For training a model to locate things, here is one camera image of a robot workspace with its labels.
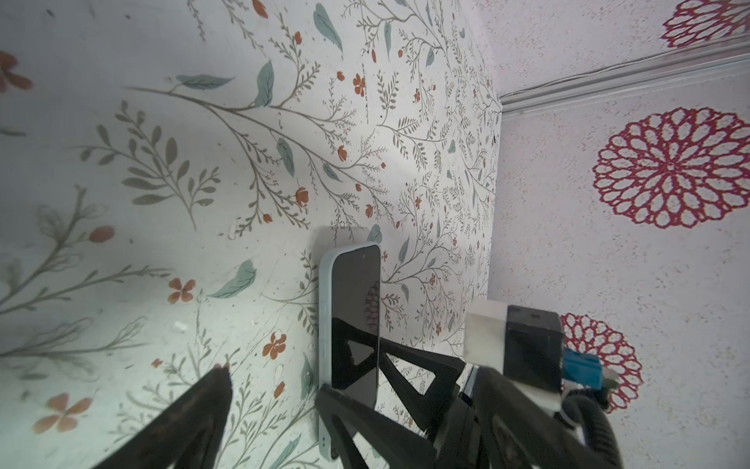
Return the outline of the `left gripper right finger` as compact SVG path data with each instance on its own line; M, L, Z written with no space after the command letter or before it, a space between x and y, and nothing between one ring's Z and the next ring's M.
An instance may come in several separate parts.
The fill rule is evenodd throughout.
M427 440L327 384L318 390L314 406L320 418L318 441L322 454L329 457L335 451L345 468L368 466L351 430L392 468L436 466L437 451Z

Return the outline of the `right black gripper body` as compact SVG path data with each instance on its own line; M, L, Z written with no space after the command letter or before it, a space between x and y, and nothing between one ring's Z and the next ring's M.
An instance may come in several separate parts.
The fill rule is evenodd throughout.
M472 404L454 403L435 440L437 468L607 468L609 420L582 394L550 416L489 367L474 373Z

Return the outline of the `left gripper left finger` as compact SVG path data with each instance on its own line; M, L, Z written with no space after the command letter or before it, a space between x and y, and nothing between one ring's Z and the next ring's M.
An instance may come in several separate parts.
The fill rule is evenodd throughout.
M231 406L230 371L212 369L98 467L214 468Z

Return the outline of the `phone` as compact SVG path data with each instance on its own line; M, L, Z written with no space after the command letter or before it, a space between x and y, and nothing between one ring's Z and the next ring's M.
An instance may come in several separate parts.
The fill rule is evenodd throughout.
M379 246L365 242L329 250L318 280L318 385L372 410L379 387Z

